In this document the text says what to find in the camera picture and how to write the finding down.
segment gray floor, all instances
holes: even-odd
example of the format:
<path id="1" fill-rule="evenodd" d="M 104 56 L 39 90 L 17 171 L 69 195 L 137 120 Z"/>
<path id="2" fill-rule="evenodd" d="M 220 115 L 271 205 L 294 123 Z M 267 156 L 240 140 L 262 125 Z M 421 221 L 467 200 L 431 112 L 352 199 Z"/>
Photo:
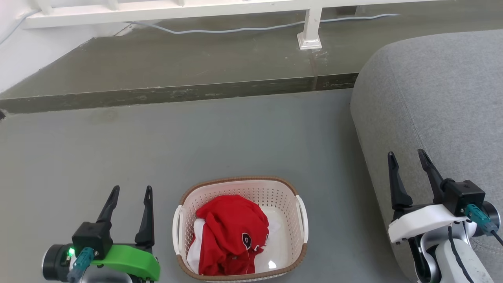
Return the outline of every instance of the gray floor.
<path id="1" fill-rule="evenodd" d="M 351 89 L 20 114 L 0 122 L 0 274 L 44 282 L 40 260 L 97 218 L 121 185 L 112 238 L 132 242 L 146 185 L 154 189 L 161 282 L 194 282 L 178 267 L 172 216 L 206 180 L 277 175 L 296 186 L 309 248 L 269 282 L 405 282 L 392 255 L 350 116 Z"/>
<path id="2" fill-rule="evenodd" d="M 122 37 L 98 38 L 2 93 L 0 106 L 11 113 L 27 113 L 93 108 L 97 101 L 103 106 L 116 106 L 128 101 L 159 101 L 160 96 L 169 99 L 194 93 L 218 95 L 221 90 L 199 90 L 193 86 L 357 73 L 376 50 L 392 42 L 430 34 L 503 28 L 501 0 L 370 5 L 359 7 L 356 16 L 384 13 L 401 16 L 322 24 L 319 34 L 323 49 L 310 51 L 298 47 L 296 34 L 302 26 L 219 35 L 172 35 L 146 28 Z M 323 18 L 335 17 L 346 16 L 337 15 L 335 9 L 323 10 Z M 160 25 L 173 30 L 224 30 L 303 19 L 304 12 L 298 11 L 174 19 Z M 311 85 L 316 85 L 316 81 L 306 80 L 302 87 Z M 177 86 L 190 87 L 149 95 L 158 88 Z M 138 93 L 139 89 L 147 91 Z M 305 90 L 299 87 L 290 91 Z M 109 92 L 119 93 L 105 98 L 90 95 Z"/>

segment gray fabric cushion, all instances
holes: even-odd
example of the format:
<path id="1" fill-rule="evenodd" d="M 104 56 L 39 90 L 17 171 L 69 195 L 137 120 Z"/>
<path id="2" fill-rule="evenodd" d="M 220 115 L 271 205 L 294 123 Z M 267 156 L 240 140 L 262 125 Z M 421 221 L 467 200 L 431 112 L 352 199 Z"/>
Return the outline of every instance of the gray fabric cushion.
<path id="1" fill-rule="evenodd" d="M 358 76 L 351 112 L 386 227 L 393 215 L 389 151 L 415 204 L 433 199 L 417 156 L 422 148 L 444 178 L 472 180 L 503 215 L 503 30 L 383 47 Z M 472 239 L 472 247 L 493 280 L 502 282 L 503 247 L 486 236 Z M 416 282 L 408 245 L 393 249 Z"/>

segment logo on shirt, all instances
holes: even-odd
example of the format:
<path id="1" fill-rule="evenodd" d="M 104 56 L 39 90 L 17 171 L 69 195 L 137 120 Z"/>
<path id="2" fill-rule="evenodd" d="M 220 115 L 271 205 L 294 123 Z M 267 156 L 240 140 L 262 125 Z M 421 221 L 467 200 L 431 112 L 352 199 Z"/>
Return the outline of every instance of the logo on shirt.
<path id="1" fill-rule="evenodd" d="M 250 235 L 248 235 L 248 233 L 243 233 L 242 234 L 242 237 L 243 237 L 243 244 L 244 246 L 246 247 L 246 250 L 249 250 L 252 246 L 252 238 L 250 237 Z"/>

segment basket handle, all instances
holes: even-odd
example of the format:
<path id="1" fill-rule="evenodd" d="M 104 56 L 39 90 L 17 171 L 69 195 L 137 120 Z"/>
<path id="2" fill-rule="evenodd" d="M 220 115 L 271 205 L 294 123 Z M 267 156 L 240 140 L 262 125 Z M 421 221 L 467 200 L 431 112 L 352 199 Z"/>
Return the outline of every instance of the basket handle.
<path id="1" fill-rule="evenodd" d="M 297 202 L 299 203 L 300 213 L 302 214 L 302 225 L 304 226 L 304 244 L 307 243 L 307 239 L 309 238 L 309 224 L 307 222 L 307 211 L 304 202 L 300 195 L 296 195 Z"/>
<path id="2" fill-rule="evenodd" d="M 178 205 L 175 211 L 175 216 L 173 217 L 173 248 L 175 253 L 180 255 L 180 248 L 178 246 L 178 224 L 180 223 L 180 213 L 182 212 L 182 206 Z"/>

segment laundry basket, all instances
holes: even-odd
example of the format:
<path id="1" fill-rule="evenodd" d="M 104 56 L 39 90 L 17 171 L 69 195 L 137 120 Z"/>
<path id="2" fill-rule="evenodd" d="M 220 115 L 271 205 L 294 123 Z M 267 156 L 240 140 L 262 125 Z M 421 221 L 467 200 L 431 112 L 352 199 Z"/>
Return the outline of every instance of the laundry basket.
<path id="1" fill-rule="evenodd" d="M 198 275 L 198 270 L 191 270 L 187 263 L 196 211 L 220 195 L 240 195 L 253 201 L 269 219 L 267 246 L 255 257 L 253 274 L 204 276 Z M 227 178 L 196 185 L 184 194 L 173 218 L 173 248 L 180 267 L 192 278 L 215 282 L 259 281 L 284 275 L 302 262 L 308 231 L 304 203 L 287 181 L 277 177 Z"/>

